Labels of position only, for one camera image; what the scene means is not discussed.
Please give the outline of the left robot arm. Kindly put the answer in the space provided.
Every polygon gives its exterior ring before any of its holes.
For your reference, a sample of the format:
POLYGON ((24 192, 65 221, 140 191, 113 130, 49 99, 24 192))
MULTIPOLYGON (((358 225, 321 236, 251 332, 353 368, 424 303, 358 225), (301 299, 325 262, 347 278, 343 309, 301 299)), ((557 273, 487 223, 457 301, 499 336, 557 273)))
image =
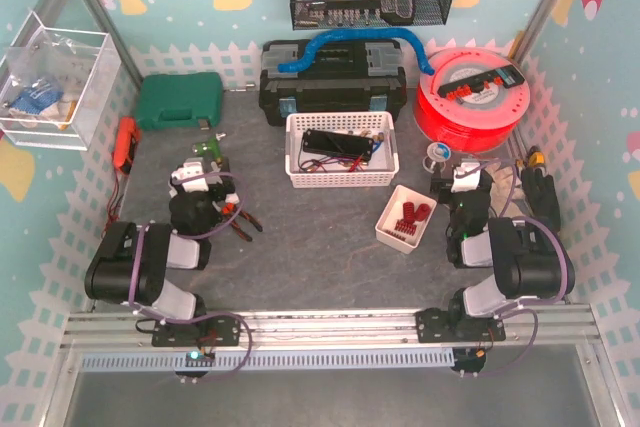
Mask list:
POLYGON ((86 295, 141 313, 135 328, 150 336, 154 347, 191 347, 198 359, 239 343, 238 319, 208 316, 200 295, 168 278, 169 270, 201 271, 208 265, 211 233, 230 214, 224 204, 237 199, 229 172, 221 155, 185 160, 169 178, 169 222, 146 227, 114 222, 88 267, 86 295))

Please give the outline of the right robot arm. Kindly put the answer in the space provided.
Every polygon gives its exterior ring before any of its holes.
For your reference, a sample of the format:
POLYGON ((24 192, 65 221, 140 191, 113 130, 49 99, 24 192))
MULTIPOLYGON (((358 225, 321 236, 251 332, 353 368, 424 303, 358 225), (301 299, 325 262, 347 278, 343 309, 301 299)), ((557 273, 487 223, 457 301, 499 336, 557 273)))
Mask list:
POLYGON ((528 305, 555 303, 575 285, 575 269, 559 239, 554 180, 543 164, 511 164, 503 210, 491 215, 494 161, 468 160, 434 168, 430 191, 449 208, 446 254, 459 269, 489 276, 457 290, 446 309, 415 315, 419 342, 483 344, 506 338, 504 321, 528 305))

